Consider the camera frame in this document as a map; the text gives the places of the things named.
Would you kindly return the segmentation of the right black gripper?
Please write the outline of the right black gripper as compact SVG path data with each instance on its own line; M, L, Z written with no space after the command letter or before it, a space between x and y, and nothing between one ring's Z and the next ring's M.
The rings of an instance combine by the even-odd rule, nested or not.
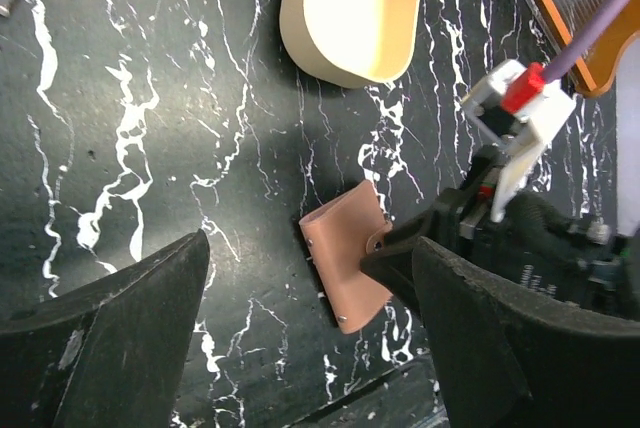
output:
M503 218L491 219L505 160L485 145L456 188L430 209L386 233L360 261L361 271L424 317L426 276L437 265L431 240L472 264L538 294L605 315L639 318L639 238L586 213L571 218L521 188Z

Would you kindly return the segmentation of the pink leather card holder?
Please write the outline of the pink leather card holder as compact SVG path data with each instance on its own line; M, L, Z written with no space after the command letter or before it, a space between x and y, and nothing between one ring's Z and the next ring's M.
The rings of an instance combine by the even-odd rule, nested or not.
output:
M360 182L302 217L299 227L338 327L344 334L361 330L392 297L360 267L392 229L373 183Z

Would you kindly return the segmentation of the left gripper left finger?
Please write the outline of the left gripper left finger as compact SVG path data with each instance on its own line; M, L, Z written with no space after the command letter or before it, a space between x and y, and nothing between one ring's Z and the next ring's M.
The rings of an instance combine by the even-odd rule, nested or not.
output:
M2 320L2 426L169 426L209 257L198 230Z

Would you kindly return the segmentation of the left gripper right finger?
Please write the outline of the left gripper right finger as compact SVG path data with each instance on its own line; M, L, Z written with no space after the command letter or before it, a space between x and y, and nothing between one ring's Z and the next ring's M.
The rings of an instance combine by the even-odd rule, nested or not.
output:
M534 293L427 238L412 268L452 426L638 426L638 323Z

